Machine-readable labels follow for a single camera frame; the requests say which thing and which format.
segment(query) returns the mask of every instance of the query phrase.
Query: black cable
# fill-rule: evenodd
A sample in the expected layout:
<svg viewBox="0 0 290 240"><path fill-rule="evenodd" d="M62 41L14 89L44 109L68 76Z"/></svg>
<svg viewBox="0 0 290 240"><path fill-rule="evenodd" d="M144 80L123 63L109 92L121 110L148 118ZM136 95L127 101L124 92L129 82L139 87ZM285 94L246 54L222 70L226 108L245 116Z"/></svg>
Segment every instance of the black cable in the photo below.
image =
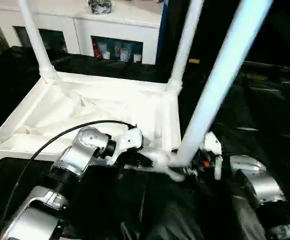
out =
<svg viewBox="0 0 290 240"><path fill-rule="evenodd" d="M7 212L9 210L9 207L10 207L10 204L11 204L11 201L13 199L13 196L14 196L14 193L16 191L16 188L18 187L25 171L27 170L27 168L30 166L30 164L34 161L34 159L38 156L38 154L41 153L41 151L43 149L45 149L48 145L50 145L52 142L54 142L55 140L57 140L58 138L60 138L61 136L65 135L65 134L68 134L69 132L72 132L76 129L80 129L80 128L83 128L83 127L86 127L86 126L89 126L89 125L94 125L94 124L103 124L103 123L112 123L112 124L123 124L123 125L126 125L128 126L128 129L132 129L134 128L135 126L127 123L127 122L123 122L123 121L117 121L117 120L98 120L98 121L90 121L90 122L86 122L86 123L83 123L83 124L80 124L80 125L77 125L77 126L74 126L70 129L67 129L63 132L61 132L60 134L56 135L55 137L53 137L51 140L49 140L47 143L45 143L40 149L37 150L37 152L35 152L33 154L33 156L31 156L31 158L28 160L27 164L25 165L25 167L23 168L23 170L21 171L15 185L14 185L14 188L12 189L10 195L9 195L9 199L7 201L7 204L5 206L5 209L4 209L4 212L3 212L3 215L2 215L2 218L0 220L0 234L1 234L1 231L2 231L2 228L4 226L4 222L5 222L5 219L6 219L6 215L7 215Z"/></svg>

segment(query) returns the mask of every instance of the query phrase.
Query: cabinet door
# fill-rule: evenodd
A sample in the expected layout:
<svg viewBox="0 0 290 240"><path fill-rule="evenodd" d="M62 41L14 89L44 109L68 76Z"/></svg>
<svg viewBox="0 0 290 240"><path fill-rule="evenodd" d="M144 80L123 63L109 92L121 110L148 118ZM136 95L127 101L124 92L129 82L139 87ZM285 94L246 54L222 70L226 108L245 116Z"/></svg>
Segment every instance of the cabinet door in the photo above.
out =
<svg viewBox="0 0 290 240"><path fill-rule="evenodd" d="M80 54L74 20L71 17L33 14L46 47L70 54ZM24 19L19 11L0 10L0 28L10 47L28 47L27 33L24 31ZM55 47L59 38L60 47Z"/></svg>
<svg viewBox="0 0 290 240"><path fill-rule="evenodd" d="M74 22L81 54L94 56L93 37L102 37L141 44L142 63L155 64L159 28L78 18Z"/></svg>

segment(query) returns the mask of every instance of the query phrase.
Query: white pole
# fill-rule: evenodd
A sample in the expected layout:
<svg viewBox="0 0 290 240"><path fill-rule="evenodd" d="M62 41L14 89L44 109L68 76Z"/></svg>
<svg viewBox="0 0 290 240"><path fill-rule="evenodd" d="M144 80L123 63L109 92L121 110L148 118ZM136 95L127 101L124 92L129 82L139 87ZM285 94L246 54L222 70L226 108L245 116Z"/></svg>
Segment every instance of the white pole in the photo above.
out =
<svg viewBox="0 0 290 240"><path fill-rule="evenodd" d="M172 166L190 164L239 71L273 0L242 0Z"/></svg>
<svg viewBox="0 0 290 240"><path fill-rule="evenodd" d="M29 8L28 0L18 0L18 4L25 21L25 27L31 46L38 61L40 74L42 76L45 74L56 74L56 71L50 62L49 56L47 55L39 29L35 25L33 15Z"/></svg>
<svg viewBox="0 0 290 240"><path fill-rule="evenodd" d="M196 32L197 24L200 19L204 0L191 0L184 28L179 41L177 54L170 79L168 81L168 88L174 89L182 87L182 78L185 71L186 63L190 54L191 46L193 43L194 35Z"/></svg>

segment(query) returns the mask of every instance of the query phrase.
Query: red object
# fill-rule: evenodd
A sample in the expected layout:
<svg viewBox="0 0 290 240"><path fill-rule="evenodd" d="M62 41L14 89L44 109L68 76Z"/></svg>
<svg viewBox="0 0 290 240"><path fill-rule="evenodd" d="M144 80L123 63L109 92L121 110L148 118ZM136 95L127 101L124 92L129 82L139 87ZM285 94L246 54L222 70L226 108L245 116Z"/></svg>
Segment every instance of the red object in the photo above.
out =
<svg viewBox="0 0 290 240"><path fill-rule="evenodd" d="M101 52L99 50L99 45L97 44L97 41L92 40L92 42L93 42L94 57L101 58L102 55L101 55Z"/></svg>

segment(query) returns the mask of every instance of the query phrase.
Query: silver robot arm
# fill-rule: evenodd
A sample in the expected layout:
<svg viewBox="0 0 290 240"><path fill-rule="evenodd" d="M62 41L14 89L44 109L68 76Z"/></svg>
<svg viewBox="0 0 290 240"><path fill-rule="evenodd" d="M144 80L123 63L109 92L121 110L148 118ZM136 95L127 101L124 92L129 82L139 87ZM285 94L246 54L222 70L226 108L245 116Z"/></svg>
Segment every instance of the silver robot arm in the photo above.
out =
<svg viewBox="0 0 290 240"><path fill-rule="evenodd" d="M277 180L259 161L249 156L231 156L231 170L254 208L266 237L290 240L290 202Z"/></svg>
<svg viewBox="0 0 290 240"><path fill-rule="evenodd" d="M137 150L142 146L143 135L138 128L129 129L116 139L94 127L81 128L72 145L3 228L0 240L58 240L64 228L59 213L66 210L88 166L113 165L127 149Z"/></svg>

